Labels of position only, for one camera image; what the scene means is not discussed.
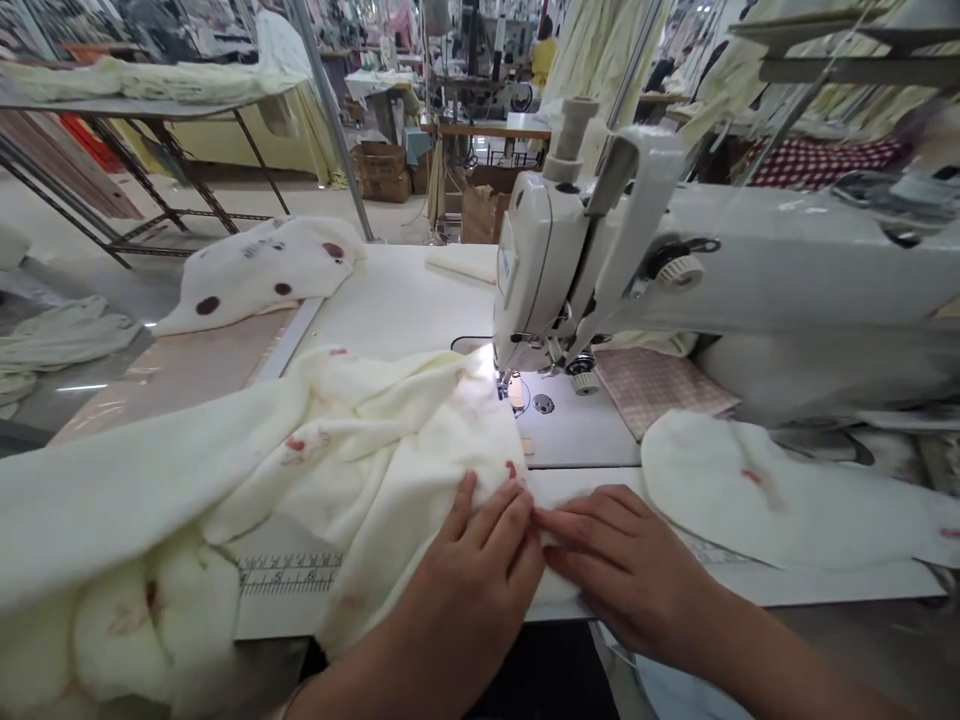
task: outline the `sewing machine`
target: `sewing machine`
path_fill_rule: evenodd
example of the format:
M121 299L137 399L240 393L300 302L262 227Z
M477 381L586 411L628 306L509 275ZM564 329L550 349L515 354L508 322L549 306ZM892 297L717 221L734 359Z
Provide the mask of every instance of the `sewing machine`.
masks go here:
M678 184L680 139L640 126L581 188L569 129L553 166L517 179L498 254L495 362L501 388L518 372L529 386L536 412L518 423L550 449L545 466L638 462L593 372L591 347L624 330L720 336L694 361L742 399L735 417L771 428L840 426L960 391L955 217Z

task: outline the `cream fabric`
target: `cream fabric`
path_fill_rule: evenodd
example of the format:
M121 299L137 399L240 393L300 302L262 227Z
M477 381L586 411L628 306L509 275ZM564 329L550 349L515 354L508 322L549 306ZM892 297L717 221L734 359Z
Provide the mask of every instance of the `cream fabric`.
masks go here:
M135 694L194 717L235 698L237 570L215 548L272 512L345 553L317 627L340 655L393 607L468 469L478 504L526 474L484 352L320 348L280 380L0 461L0 710ZM536 601L575 592L548 576Z
M426 266L497 284L497 249L487 245L446 245L427 255Z
M303 78L243 65L126 63L111 57L75 70L3 63L3 74L38 102L122 95L138 100L238 103L289 90Z
M268 220L187 258L180 302L153 332L209 330L292 300L330 297L363 257L363 241L345 220Z
M741 555L784 569L960 567L960 500L856 465L794 460L757 425L672 410L647 430L641 457L658 510Z
M124 315L103 315L97 295L51 308L0 337L0 408L33 391L37 373L104 357L129 345L140 325Z

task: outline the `pole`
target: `pole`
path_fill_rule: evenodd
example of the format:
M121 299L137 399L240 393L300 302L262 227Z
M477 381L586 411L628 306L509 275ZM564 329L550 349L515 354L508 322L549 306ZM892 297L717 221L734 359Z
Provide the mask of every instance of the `pole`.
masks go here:
M30 40L33 42L37 52L40 53L40 57L50 62L59 60L60 58L57 57L57 53L54 51L50 39L46 33L43 32L43 28L40 27L37 19L33 16L32 9L27 5L25 0L13 0L13 7L20 16L20 22L23 23L24 30L26 30L27 35L30 36Z
M330 89L330 82L327 80L327 71L323 68L323 60L320 59L320 50L317 48L317 41L313 37L313 29L310 25L310 16L307 14L307 7L303 0L284 0L287 8L287 14L290 15L290 21L300 33L303 45L307 50L307 58L310 60L310 69L313 71L313 84L320 93L320 103L323 106L323 112L327 116L327 122L330 123L330 130L337 146L337 155L340 163L343 165L343 172L347 176L347 186L350 188L350 195L353 197L354 207L357 209L357 215L360 217L360 225L363 228L363 236L367 242L374 242L373 230L370 228L370 219L367 217L367 211L363 207L363 197L360 195L360 186L357 185L357 176L353 172L353 165L350 163L350 150L347 149L347 139L343 135L343 127L340 125L340 111L337 106L337 99L333 96Z
M653 28L656 27L663 4L664 0L650 0L647 12L644 14L643 20L640 21L640 33L637 35L637 42L633 46L633 54L630 56L630 62L627 63L627 69L620 81L620 88L617 90L617 97L614 99L613 107L610 108L610 115L607 117L607 128L610 130L613 130L617 124L617 118L620 116L620 110L623 109L623 102L627 98L630 84L633 82L633 78L637 74L637 68L640 66L640 59L653 37Z

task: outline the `red gingham fabric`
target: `red gingham fabric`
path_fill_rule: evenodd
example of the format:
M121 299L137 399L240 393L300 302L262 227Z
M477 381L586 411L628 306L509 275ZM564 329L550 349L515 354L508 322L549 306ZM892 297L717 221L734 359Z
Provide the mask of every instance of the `red gingham fabric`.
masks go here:
M597 375L637 440L673 408L719 415L740 402L687 358L644 348L603 350L596 357Z
M747 156L750 167L766 141L757 143ZM863 145L824 147L799 138L789 138L775 149L748 185L788 190L820 190L854 170L882 170L906 148L894 140Z

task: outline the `white towel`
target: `white towel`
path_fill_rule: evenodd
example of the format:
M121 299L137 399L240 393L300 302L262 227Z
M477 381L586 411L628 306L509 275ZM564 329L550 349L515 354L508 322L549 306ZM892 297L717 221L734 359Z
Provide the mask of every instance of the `white towel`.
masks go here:
M363 257L363 241L345 220L268 220L187 258L180 303L153 332L209 330L291 300L330 297Z
M87 362L127 347L140 325L124 315L103 315L98 295L51 308L0 337L0 407L33 391L37 373Z
M393 607L464 473L479 504L523 458L489 348L322 348L280 380L0 461L0 711L71 682L182 715L232 697L211 678L232 677L236 568L199 544L201 515L211 544L276 511L345 553L317 627L337 657ZM536 601L575 592L545 577Z
M794 460L758 425L671 410L641 446L654 505L784 569L918 558L960 567L960 500L855 465Z

